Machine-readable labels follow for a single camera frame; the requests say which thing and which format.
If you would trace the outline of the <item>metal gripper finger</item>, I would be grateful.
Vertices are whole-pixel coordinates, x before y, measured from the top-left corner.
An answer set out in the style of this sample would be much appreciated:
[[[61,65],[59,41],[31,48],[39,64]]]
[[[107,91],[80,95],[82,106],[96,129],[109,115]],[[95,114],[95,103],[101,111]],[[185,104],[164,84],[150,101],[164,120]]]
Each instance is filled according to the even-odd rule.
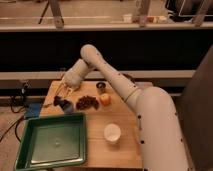
[[[65,95],[64,95],[64,97],[66,98],[70,93],[72,93],[74,90],[72,89],[72,88],[70,88],[70,87],[67,87],[66,88],[66,91],[65,91]]]
[[[58,86],[56,92],[55,92],[55,96],[59,95],[59,93],[60,93],[60,91],[63,89],[63,87],[64,87],[64,83],[61,82],[61,83],[59,84],[59,86]]]

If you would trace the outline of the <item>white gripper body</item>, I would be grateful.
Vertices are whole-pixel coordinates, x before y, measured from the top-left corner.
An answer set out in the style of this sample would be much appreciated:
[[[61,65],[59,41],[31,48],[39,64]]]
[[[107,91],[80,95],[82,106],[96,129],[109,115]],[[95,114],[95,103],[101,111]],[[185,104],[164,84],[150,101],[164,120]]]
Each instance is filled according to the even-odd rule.
[[[63,83],[73,90],[77,90],[90,68],[83,59],[79,59],[64,75]]]

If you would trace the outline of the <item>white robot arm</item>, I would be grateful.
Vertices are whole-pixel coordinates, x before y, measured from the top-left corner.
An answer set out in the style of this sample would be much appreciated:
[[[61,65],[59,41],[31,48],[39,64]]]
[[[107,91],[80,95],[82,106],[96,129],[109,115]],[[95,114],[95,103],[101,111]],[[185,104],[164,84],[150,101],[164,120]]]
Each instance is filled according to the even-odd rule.
[[[84,45],[80,55],[62,77],[62,83],[76,90],[87,74],[97,69],[137,117],[143,168],[188,171],[183,134],[171,96],[156,86],[142,90],[108,64],[91,44]]]

